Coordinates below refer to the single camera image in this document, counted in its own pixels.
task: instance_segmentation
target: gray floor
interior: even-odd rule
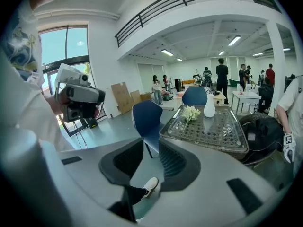
[[[230,102],[233,90],[234,88],[228,88]],[[173,107],[176,110],[177,100],[164,101],[162,107]],[[174,113],[174,111],[163,110],[161,122],[167,123]],[[105,119],[98,123],[98,127],[94,129],[85,129],[81,133],[89,148],[139,137],[132,122],[131,112],[127,112],[126,114],[122,114],[113,119]],[[81,136],[79,134],[77,135],[81,148],[85,148]],[[68,141],[76,149],[80,149],[76,135],[68,138]],[[143,160],[131,179],[132,186],[143,187],[144,184],[154,176],[159,178],[160,182],[164,180],[162,164],[159,158],[157,158],[157,153],[152,149],[151,152],[153,156],[155,156],[153,159],[150,158],[146,147],[144,147]],[[252,170],[268,180],[277,190],[292,181],[292,166],[284,161],[283,156],[279,152],[276,152],[271,158],[252,168]],[[134,212],[137,219],[142,218],[146,214],[156,202],[158,196],[159,186],[149,199],[142,199],[138,204],[134,205]]]

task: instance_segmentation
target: window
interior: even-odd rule
[[[46,96],[51,96],[55,93],[55,79],[61,63],[74,66],[79,71],[87,74],[91,86],[95,86],[93,76],[90,72],[86,27],[67,26],[56,28],[43,31],[40,33],[40,36],[42,65],[52,64],[51,67],[44,70],[45,83],[42,85],[42,90]],[[97,120],[105,116],[105,112],[102,110]],[[62,117],[63,115],[59,115],[57,119],[63,135],[67,133],[69,136],[72,136],[77,132],[74,124],[63,122]],[[79,130],[88,127],[85,120],[77,120],[75,124]]]

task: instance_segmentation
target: backpack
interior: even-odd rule
[[[275,118],[257,119],[242,126],[249,145],[244,164],[258,162],[269,156],[274,150],[282,151],[284,131]]]

